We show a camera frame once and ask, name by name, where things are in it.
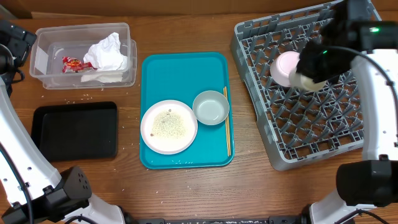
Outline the pale green cup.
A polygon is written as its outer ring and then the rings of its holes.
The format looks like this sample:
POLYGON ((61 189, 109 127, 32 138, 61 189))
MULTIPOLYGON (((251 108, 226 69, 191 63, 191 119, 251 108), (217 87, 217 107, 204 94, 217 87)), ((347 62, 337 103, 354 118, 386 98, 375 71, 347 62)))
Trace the pale green cup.
POLYGON ((313 79, 306 77, 301 73, 297 73, 296 69, 289 73, 289 82, 291 87, 296 87, 305 91, 319 91, 326 84, 326 81, 314 83, 313 79))

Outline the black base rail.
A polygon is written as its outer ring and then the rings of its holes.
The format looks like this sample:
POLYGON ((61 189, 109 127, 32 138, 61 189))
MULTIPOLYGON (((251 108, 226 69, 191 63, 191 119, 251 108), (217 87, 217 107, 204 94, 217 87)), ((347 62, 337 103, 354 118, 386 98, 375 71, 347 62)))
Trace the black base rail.
POLYGON ((296 224, 301 223, 301 216, 269 216, 268 218, 230 218, 230 219, 190 219, 165 220, 163 218, 142 218, 138 224, 296 224))

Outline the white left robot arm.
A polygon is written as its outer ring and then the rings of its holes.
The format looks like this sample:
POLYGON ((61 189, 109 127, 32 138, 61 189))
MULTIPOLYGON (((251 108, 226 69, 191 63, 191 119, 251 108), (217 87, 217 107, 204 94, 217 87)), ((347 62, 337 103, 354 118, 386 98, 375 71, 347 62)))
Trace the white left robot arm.
POLYGON ((24 65, 37 36, 1 21, 1 183, 10 207, 4 223, 134 223, 130 214, 92 193, 78 167, 63 172, 38 150, 15 112, 10 95, 22 79, 24 65))

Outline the black tray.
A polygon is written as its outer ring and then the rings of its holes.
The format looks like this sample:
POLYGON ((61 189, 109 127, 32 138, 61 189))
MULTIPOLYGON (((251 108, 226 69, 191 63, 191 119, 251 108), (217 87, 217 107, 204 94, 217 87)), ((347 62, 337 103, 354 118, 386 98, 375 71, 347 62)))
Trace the black tray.
POLYGON ((42 106, 31 138, 50 162, 110 159, 118 151, 118 109, 112 101, 42 106))

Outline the teal plastic tray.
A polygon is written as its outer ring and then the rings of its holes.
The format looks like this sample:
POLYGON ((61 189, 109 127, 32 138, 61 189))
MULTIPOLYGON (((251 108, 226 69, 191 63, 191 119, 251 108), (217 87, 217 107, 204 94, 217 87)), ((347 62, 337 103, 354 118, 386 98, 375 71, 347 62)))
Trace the teal plastic tray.
MULTIPOLYGON (((218 52, 151 55, 142 64, 141 114, 163 100, 192 106, 203 91, 228 89, 228 63, 218 52)), ((224 122, 214 126, 199 123, 193 143, 178 154, 159 154, 140 141, 140 159, 148 169, 221 167, 233 157, 234 136, 226 134, 224 122)))

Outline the red snack wrapper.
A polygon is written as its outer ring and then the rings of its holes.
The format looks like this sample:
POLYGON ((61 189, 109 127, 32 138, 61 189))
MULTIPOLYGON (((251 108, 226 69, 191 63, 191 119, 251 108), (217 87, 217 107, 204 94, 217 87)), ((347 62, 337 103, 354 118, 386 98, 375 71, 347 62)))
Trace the red snack wrapper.
POLYGON ((78 60, 77 58, 73 57, 63 57, 63 73, 81 73, 96 70, 90 62, 83 63, 82 61, 78 60))

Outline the white plate with rice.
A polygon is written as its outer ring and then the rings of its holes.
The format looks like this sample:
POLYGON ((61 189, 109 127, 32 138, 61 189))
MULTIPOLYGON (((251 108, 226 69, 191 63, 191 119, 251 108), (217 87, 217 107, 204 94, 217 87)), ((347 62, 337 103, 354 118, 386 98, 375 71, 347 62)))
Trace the white plate with rice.
POLYGON ((186 150, 195 140, 198 121, 192 109, 177 100, 152 105, 141 119, 140 133, 152 151, 172 155, 186 150))

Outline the crumpled white tissue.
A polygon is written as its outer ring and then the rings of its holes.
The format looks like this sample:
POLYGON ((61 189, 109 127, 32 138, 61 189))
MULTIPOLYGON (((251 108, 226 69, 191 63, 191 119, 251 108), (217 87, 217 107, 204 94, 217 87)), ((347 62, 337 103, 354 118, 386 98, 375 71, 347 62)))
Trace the crumpled white tissue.
POLYGON ((81 82, 99 81, 101 83, 121 82, 122 73, 103 75, 102 72, 124 70, 127 68, 128 57, 120 52, 119 34, 113 32, 107 38, 92 45, 83 57, 85 63, 91 63, 97 75, 83 75, 81 82))

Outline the grey-green small bowl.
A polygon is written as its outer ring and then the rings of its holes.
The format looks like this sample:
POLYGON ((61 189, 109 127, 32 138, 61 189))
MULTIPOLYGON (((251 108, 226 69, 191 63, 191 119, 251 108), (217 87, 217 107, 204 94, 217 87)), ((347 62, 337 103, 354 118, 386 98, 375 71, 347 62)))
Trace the grey-green small bowl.
POLYGON ((229 102, 224 94, 208 90, 197 95, 193 101, 192 110, 202 124, 218 125, 229 115, 229 102))

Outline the pink bowl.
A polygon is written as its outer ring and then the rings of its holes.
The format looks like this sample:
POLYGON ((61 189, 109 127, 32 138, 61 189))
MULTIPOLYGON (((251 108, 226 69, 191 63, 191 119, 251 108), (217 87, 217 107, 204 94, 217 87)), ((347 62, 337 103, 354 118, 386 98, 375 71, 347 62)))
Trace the pink bowl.
POLYGON ((289 74, 297 66, 299 55, 298 52, 287 51, 272 62, 270 75, 278 85, 290 87, 289 74))

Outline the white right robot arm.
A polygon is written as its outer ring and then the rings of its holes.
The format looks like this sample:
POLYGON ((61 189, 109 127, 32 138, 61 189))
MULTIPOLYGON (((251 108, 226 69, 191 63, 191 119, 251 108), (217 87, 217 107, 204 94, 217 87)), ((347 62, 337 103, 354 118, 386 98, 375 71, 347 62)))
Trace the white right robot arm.
POLYGON ((308 208, 306 223, 346 223, 354 216, 397 202, 397 23, 374 21, 367 1, 334 8, 289 75, 294 87, 319 90, 350 71, 357 80, 363 114, 363 158, 339 166, 336 189, 308 208))

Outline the grey dishwasher rack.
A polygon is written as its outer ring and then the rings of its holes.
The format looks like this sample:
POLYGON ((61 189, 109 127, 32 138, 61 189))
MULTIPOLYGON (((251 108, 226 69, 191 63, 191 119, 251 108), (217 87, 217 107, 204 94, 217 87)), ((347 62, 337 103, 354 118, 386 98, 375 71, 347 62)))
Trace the grey dishwasher rack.
POLYGON ((334 2, 236 24, 230 49, 252 99, 269 161, 283 171, 363 146, 363 115, 355 76, 340 75, 316 92, 279 85, 271 64, 299 53, 333 17, 334 2))

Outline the clear plastic bin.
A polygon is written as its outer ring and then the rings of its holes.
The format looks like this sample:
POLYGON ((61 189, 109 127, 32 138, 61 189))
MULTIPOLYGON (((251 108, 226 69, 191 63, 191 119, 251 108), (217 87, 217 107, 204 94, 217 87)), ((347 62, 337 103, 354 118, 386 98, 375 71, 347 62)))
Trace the clear plastic bin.
POLYGON ((130 87, 136 81, 137 47, 124 22, 46 27, 38 29, 30 55, 29 73, 48 90, 130 87), (64 57, 83 61, 89 48, 117 33, 120 53, 127 57, 126 67, 113 71, 64 73, 64 57))

